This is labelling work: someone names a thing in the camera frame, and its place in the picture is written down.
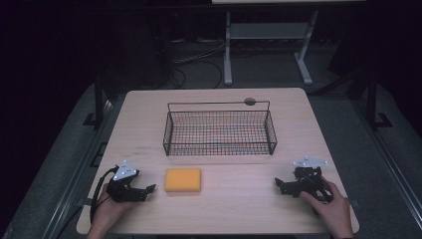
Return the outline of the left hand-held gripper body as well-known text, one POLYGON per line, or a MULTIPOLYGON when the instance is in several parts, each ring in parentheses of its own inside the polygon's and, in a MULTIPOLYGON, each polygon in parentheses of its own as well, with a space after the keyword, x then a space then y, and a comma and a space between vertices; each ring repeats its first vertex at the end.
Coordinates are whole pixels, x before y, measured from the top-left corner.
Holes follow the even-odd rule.
POLYGON ((137 189, 130 186, 138 175, 139 171, 125 160, 110 179, 106 189, 107 194, 116 202, 139 201, 137 189))

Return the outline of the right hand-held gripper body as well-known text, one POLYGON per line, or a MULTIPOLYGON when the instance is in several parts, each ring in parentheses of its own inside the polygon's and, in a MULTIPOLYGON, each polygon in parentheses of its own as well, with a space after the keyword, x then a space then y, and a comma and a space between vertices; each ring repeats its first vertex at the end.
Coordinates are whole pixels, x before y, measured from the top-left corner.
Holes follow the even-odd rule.
POLYGON ((293 197, 298 197, 302 191, 305 191, 321 201, 332 201, 332 197, 324 189, 321 178, 321 167, 328 166, 326 160, 306 155, 302 160, 295 161, 294 166, 296 167, 294 176, 298 185, 293 197))

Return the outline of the person's left hand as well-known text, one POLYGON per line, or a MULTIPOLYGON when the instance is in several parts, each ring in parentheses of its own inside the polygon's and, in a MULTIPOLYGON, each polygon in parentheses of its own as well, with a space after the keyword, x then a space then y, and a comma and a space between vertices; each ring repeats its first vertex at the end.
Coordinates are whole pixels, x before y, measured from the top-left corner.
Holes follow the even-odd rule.
POLYGON ((136 207, 137 202, 115 202, 106 192, 108 184, 103 186, 100 203, 97 206, 89 233, 109 233, 110 229, 128 210, 136 207))

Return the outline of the person's right hand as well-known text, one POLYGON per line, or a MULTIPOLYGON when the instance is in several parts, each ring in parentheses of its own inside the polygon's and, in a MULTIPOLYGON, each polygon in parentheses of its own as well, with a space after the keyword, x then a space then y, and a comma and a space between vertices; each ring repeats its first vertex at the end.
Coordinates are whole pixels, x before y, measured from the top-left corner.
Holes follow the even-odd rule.
POLYGON ((331 235, 334 237, 354 237, 348 200, 341 195, 334 183, 325 179, 324 187, 332 196, 332 201, 327 204, 318 201, 304 191, 300 193, 300 198, 316 210, 331 235))

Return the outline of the orange sponge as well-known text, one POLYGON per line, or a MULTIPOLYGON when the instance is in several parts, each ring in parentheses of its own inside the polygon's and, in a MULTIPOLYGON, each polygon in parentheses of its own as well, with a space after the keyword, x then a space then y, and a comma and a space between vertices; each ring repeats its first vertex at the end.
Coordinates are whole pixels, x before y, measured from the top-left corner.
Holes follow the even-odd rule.
POLYGON ((168 168, 165 173, 166 192, 199 192, 201 190, 200 168, 168 168))

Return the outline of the black upright stand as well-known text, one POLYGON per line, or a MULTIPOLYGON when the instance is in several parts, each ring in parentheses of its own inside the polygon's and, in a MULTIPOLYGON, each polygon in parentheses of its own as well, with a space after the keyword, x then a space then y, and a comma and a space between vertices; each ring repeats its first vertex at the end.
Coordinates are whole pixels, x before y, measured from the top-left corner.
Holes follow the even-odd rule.
POLYGON ((86 116, 84 120, 84 125, 90 125, 97 130, 103 123, 104 120, 104 93, 102 78, 97 77, 94 83, 94 92, 95 92, 95 111, 86 116))
POLYGON ((373 130, 378 130, 380 127, 392 127, 387 115, 377 111, 376 100, 377 78, 374 73, 369 73, 367 79, 366 120, 373 130))

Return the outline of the white metal stand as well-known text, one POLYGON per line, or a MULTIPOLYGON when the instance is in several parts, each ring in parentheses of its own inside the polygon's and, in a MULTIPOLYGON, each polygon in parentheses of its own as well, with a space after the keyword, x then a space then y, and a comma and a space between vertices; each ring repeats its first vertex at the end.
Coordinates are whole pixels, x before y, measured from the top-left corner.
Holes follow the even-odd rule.
POLYGON ((314 32, 318 11, 313 11, 307 22, 293 23, 233 23, 231 13, 226 13, 225 54, 223 57, 224 84, 233 84, 231 44, 235 40, 302 40, 300 50, 294 57, 306 86, 313 83, 305 62, 305 56, 314 32))

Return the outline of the metal floor rail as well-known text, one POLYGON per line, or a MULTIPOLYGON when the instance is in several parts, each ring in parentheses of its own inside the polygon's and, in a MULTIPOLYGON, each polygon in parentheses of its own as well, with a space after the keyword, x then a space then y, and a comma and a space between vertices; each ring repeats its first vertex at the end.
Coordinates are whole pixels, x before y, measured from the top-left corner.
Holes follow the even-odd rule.
POLYGON ((356 111, 360 121, 363 123, 364 127, 368 131, 370 137, 374 141, 376 148, 382 155, 382 158, 386 164, 387 170, 392 176, 394 183, 397 186, 398 191, 400 192, 401 197, 403 198, 409 212, 414 218, 416 224, 419 227, 419 230, 422 231, 422 202, 419 200, 415 194, 413 188, 409 184, 402 170, 399 168, 397 162, 381 134, 379 129, 388 126, 386 117, 384 117, 382 122, 376 122, 371 124, 366 118, 365 108, 360 102, 353 102, 352 106, 356 111))
POLYGON ((59 197, 42 239, 58 239, 84 206, 100 165, 100 152, 106 148, 106 124, 112 109, 112 103, 106 100, 96 107, 104 117, 102 122, 95 123, 96 114, 89 110, 77 116, 82 122, 72 119, 59 135, 59 150, 53 155, 56 167, 52 174, 59 197))

